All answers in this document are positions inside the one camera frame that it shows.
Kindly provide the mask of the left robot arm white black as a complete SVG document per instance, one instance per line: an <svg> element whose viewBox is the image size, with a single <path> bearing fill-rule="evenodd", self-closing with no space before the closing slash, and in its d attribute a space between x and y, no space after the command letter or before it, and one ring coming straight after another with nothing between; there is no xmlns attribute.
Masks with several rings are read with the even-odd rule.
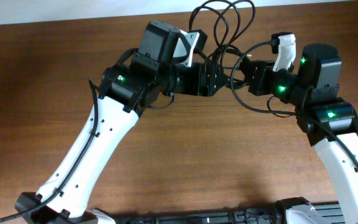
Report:
<svg viewBox="0 0 358 224"><path fill-rule="evenodd" d="M100 209L89 210L94 185L123 137L159 95L212 96L224 78L209 62L193 61L207 36L150 21L140 46L126 50L93 86L88 120L62 163L36 192L15 204L27 223L113 223Z"/></svg>

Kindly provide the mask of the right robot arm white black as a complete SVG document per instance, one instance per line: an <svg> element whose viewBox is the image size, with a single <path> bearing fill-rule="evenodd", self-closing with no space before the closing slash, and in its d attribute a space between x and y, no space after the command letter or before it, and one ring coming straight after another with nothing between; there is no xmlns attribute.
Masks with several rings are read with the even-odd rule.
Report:
<svg viewBox="0 0 358 224"><path fill-rule="evenodd" d="M333 183L346 223L358 223L358 114L339 97L341 59L335 47L303 48L298 73L292 73L293 47L272 45L275 62L237 61L255 95L273 95L295 107L296 117Z"/></svg>

